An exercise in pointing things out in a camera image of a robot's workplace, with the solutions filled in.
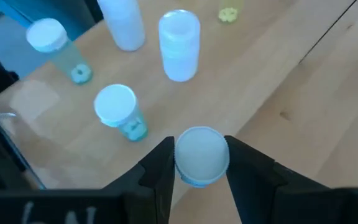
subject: white plastic cylinder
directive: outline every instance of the white plastic cylinder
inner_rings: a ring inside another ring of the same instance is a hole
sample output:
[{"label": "white plastic cylinder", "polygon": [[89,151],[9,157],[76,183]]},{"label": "white plastic cylinder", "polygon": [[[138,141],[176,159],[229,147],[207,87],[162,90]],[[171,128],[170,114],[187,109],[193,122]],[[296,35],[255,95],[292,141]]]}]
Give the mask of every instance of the white plastic cylinder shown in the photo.
[{"label": "white plastic cylinder", "polygon": [[144,25],[136,0],[98,0],[98,4],[121,50],[135,51],[144,44]]},{"label": "white plastic cylinder", "polygon": [[200,21],[189,11],[178,9],[161,17],[158,24],[163,69],[168,78],[185,82],[198,68]]}]

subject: green object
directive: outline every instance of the green object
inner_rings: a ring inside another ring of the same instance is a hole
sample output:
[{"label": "green object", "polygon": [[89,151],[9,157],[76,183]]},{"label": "green object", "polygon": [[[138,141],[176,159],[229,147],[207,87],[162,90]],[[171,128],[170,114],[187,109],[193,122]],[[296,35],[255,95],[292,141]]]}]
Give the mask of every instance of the green object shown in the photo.
[{"label": "green object", "polygon": [[218,17],[222,22],[232,23],[239,17],[244,0],[221,0]]},{"label": "green object", "polygon": [[238,10],[233,7],[221,9],[219,11],[219,18],[222,22],[234,22],[237,20]]}]

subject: wood grain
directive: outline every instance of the wood grain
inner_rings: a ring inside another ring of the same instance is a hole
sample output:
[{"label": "wood grain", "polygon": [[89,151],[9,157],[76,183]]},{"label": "wood grain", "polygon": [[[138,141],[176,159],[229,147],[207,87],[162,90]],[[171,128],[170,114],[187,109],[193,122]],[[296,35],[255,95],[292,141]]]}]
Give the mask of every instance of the wood grain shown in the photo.
[{"label": "wood grain", "polygon": [[[94,78],[75,86],[51,64],[0,94],[1,121],[43,183],[57,188],[101,188],[129,170],[165,136],[207,125],[236,135],[352,0],[246,0],[227,26],[218,1],[140,1],[147,42],[137,52],[117,49],[99,23],[76,42]],[[199,71],[186,83],[163,73],[157,22],[171,9],[194,11],[201,21]],[[149,136],[127,141],[103,126],[93,110],[100,89],[129,85],[149,124]],[[175,185],[173,204],[188,187]]]},{"label": "wood grain", "polygon": [[358,186],[358,1],[237,137],[323,184]]},{"label": "wood grain", "polygon": [[241,223],[226,176],[205,189],[189,190],[172,210],[169,223]]}]

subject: plastic container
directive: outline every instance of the plastic container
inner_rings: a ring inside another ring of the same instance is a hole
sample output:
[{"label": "plastic container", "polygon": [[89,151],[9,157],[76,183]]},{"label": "plastic container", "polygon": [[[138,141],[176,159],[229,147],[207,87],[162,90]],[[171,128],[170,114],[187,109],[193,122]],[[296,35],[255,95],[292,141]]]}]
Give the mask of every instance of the plastic container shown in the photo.
[{"label": "plastic container", "polygon": [[118,128],[131,141],[147,136],[137,98],[128,86],[114,84],[103,88],[94,100],[94,110],[103,124]]},{"label": "plastic container", "polygon": [[163,69],[176,82],[185,82],[197,72],[200,52],[200,21],[192,12],[174,10],[158,24]]},{"label": "plastic container", "polygon": [[98,0],[116,45],[134,51],[145,42],[144,25],[136,0]]},{"label": "plastic container", "polygon": [[209,127],[193,127],[181,134],[174,156],[181,179],[199,188],[219,180],[230,161],[224,136]]},{"label": "plastic container", "polygon": [[244,0],[221,0],[218,17],[222,22],[232,23],[239,17]]},{"label": "plastic container", "polygon": [[56,19],[35,21],[27,29],[26,38],[35,50],[52,54],[51,61],[74,83],[80,85],[92,79],[91,67]]}]

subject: white lid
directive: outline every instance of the white lid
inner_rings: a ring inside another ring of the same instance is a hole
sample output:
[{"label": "white lid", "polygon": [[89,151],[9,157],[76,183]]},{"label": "white lid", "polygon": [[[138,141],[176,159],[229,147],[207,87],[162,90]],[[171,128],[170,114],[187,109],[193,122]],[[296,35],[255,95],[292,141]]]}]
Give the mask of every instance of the white lid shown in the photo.
[{"label": "white lid", "polygon": [[204,187],[226,173],[229,146],[216,130],[193,127],[181,134],[175,144],[175,164],[185,182]]},{"label": "white lid", "polygon": [[125,123],[135,111],[135,93],[122,84],[104,87],[93,101],[94,110],[102,123],[117,127]]},{"label": "white lid", "polygon": [[65,28],[52,18],[35,21],[27,29],[26,38],[35,50],[43,53],[58,50],[68,41]]},{"label": "white lid", "polygon": [[172,50],[200,45],[200,21],[197,16],[183,9],[170,11],[158,24],[160,46]]}]

